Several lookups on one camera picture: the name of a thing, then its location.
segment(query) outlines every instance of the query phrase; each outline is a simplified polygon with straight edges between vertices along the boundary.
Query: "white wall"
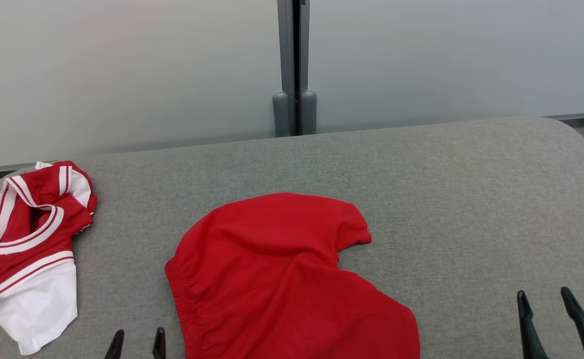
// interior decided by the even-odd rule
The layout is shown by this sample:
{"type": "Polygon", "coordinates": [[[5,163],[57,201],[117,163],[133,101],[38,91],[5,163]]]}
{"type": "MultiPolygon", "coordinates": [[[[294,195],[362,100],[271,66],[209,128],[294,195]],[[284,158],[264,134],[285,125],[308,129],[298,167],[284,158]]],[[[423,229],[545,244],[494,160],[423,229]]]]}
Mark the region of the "white wall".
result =
{"type": "Polygon", "coordinates": [[[584,112],[584,0],[312,0],[330,132],[584,112]]]}
{"type": "Polygon", "coordinates": [[[0,166],[274,136],[269,0],[0,0],[0,166]]]}

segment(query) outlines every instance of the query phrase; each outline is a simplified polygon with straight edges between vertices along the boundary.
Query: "gray fabric surface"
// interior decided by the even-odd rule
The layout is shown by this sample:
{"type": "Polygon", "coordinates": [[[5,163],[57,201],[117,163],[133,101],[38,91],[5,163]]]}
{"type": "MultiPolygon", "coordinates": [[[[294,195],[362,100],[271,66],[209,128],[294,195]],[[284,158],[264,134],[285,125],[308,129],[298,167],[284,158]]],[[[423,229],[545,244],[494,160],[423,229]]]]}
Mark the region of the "gray fabric surface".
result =
{"type": "MultiPolygon", "coordinates": [[[[510,118],[78,159],[99,196],[75,238],[79,316],[34,359],[169,359],[183,339],[164,264],[224,203],[277,191],[354,203],[373,241],[340,254],[415,313],[422,357],[521,358],[527,292],[549,357],[583,358],[561,302],[584,308],[584,139],[554,120],[510,118]]],[[[18,357],[0,328],[0,358],[18,357]]]]}

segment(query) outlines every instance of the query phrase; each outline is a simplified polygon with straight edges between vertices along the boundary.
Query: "red and white jersey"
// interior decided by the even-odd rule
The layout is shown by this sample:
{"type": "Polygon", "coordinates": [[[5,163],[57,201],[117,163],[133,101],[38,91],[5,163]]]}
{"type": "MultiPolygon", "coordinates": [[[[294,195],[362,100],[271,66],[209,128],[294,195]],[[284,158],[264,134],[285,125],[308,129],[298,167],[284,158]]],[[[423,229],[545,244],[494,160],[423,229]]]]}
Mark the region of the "red and white jersey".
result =
{"type": "Polygon", "coordinates": [[[0,191],[0,325],[29,355],[77,316],[71,237],[92,224],[97,198],[73,162],[38,162],[0,191]]]}

